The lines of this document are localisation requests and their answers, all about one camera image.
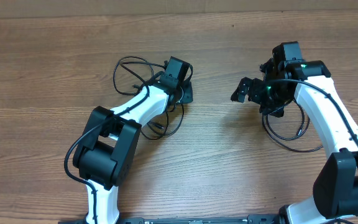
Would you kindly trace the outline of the black cable silver plug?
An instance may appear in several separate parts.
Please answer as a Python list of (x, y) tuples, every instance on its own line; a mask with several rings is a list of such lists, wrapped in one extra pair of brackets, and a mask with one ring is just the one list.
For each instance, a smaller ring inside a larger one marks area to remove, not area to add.
[[(168, 130), (168, 127), (169, 127), (169, 114), (170, 113), (173, 113), (175, 110), (176, 110), (176, 107), (177, 105), (180, 105), (181, 106), (181, 117), (180, 117), (180, 120), (177, 124), (177, 126), (169, 131)], [(153, 136), (148, 136), (146, 135), (143, 131), (140, 131), (141, 135), (143, 135), (143, 137), (145, 137), (146, 139), (148, 140), (151, 140), (151, 141), (156, 141), (156, 140), (159, 140), (159, 139), (162, 139), (162, 138), (167, 138), (167, 137), (170, 137), (172, 135), (174, 135), (180, 128), (182, 122), (183, 122), (183, 118), (184, 118), (184, 115), (185, 115), (185, 107), (183, 105), (183, 103), (177, 103), (173, 109), (169, 110), (169, 111), (165, 111), (164, 112), (164, 115), (166, 117), (166, 122), (165, 124), (161, 124), (159, 122), (156, 122), (156, 121), (149, 121), (146, 126), (154, 133)]]

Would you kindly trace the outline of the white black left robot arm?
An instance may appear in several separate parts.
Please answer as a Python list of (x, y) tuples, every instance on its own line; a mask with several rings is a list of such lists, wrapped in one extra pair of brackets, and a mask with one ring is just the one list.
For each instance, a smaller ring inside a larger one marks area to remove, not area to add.
[(88, 213), (80, 223), (119, 221), (118, 190), (131, 168), (142, 128), (176, 105), (193, 101), (192, 65), (171, 57), (160, 67), (149, 80), (141, 79), (127, 103), (112, 109), (96, 107), (69, 148), (65, 172), (85, 184), (88, 193)]

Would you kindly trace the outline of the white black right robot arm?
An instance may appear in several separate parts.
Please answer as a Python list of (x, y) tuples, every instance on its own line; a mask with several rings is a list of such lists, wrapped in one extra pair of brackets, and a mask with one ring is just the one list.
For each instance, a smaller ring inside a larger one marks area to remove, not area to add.
[(313, 123), (327, 161), (308, 199), (283, 206), (272, 223), (346, 223), (358, 217), (358, 125), (341, 101), (327, 66), (306, 61), (297, 41), (283, 42), (260, 65), (263, 79), (244, 77), (231, 101), (260, 106), (262, 124), (295, 102)]

